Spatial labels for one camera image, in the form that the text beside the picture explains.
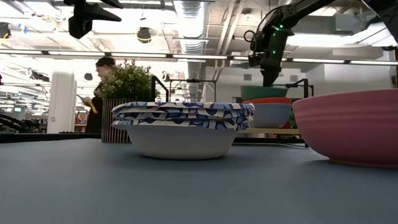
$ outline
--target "blue-gray tabletop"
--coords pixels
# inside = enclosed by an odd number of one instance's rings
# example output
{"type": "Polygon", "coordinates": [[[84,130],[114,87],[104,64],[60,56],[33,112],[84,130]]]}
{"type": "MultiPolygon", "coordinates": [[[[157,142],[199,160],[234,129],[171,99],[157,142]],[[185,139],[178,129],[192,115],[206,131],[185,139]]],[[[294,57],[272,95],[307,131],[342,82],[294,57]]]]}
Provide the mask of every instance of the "blue-gray tabletop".
{"type": "Polygon", "coordinates": [[[396,224],[397,172],[286,146],[163,161],[96,139],[0,144],[0,223],[396,224]]]}

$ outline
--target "ribbed pink bowl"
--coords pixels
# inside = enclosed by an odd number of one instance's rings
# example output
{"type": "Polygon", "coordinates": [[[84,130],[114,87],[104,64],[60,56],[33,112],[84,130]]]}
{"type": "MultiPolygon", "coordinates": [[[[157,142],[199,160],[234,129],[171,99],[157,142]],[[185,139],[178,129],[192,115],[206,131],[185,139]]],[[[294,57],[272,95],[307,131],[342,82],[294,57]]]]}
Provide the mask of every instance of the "ribbed pink bowl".
{"type": "Polygon", "coordinates": [[[331,161],[398,167],[398,89],[310,97],[293,110],[305,142],[331,161]]]}

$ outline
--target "person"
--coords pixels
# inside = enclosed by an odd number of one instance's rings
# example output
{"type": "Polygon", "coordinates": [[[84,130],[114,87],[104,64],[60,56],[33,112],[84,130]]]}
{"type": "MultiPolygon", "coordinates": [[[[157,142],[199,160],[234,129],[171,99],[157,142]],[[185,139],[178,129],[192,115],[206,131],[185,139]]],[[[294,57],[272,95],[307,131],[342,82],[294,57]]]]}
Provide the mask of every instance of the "person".
{"type": "MultiPolygon", "coordinates": [[[[97,61],[95,67],[101,81],[109,76],[109,71],[115,66],[115,64],[115,59],[111,57],[102,57],[97,61]]],[[[91,110],[88,114],[85,133],[100,134],[102,129],[102,98],[96,94],[96,91],[94,91],[94,98],[84,98],[82,99],[82,102],[84,105],[91,107],[91,110]]]]}

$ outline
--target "stacked bowls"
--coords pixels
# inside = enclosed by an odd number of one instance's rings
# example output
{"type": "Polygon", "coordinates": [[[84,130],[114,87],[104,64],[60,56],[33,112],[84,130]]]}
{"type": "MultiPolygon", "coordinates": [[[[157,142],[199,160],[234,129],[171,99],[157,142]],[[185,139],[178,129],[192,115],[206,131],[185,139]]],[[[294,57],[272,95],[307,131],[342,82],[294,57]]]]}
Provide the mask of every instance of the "stacked bowls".
{"type": "Polygon", "coordinates": [[[315,96],[293,109],[305,142],[331,161],[398,167],[397,89],[315,96]]]}
{"type": "Polygon", "coordinates": [[[225,156],[239,130],[249,128],[254,105],[237,103],[131,102],[112,110],[143,155],[159,159],[225,156]]]}
{"type": "Polygon", "coordinates": [[[254,104],[254,128],[281,128],[289,120],[292,100],[286,97],[287,88],[241,86],[243,103],[254,104]]]}

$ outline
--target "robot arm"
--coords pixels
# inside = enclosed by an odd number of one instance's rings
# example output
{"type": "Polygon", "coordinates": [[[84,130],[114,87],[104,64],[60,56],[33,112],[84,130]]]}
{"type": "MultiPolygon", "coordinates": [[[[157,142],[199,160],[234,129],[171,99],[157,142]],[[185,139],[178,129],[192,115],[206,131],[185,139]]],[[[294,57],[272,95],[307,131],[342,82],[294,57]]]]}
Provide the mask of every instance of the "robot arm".
{"type": "MultiPolygon", "coordinates": [[[[302,0],[277,7],[263,19],[256,33],[250,30],[245,33],[245,36],[248,32],[253,33],[249,41],[250,49],[253,51],[249,56],[249,64],[260,65],[264,77],[263,86],[271,86],[279,76],[287,38],[294,35],[292,28],[305,16],[334,1],[302,0]]],[[[398,0],[362,0],[362,2],[382,19],[391,35],[398,41],[398,16],[395,16],[398,12],[398,0]]]]}

